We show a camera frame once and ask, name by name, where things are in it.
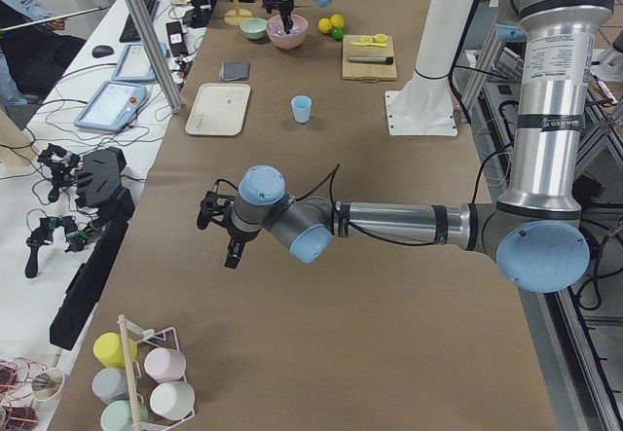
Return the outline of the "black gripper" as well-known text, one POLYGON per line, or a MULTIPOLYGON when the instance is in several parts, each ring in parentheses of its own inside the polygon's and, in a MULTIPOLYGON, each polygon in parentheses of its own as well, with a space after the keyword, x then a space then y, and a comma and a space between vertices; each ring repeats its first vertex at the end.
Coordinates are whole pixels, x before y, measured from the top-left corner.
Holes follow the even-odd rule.
POLYGON ((242 257, 245 244, 256 238, 256 232, 243 230, 233 221, 229 221, 226 228, 230 236, 230 242, 228 244, 224 266, 228 269, 235 269, 238 266, 238 261, 242 257))
POLYGON ((293 21, 291 18, 292 0, 277 0, 277 3, 283 30, 290 32, 293 28, 293 21))

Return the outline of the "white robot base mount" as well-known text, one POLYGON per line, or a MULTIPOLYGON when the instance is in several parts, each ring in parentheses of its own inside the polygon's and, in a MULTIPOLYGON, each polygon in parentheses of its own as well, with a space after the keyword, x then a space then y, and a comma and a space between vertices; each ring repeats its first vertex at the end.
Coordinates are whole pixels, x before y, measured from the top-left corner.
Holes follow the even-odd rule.
POLYGON ((413 77, 385 93, 392 136, 455 136, 451 70, 474 0, 430 0, 413 77))

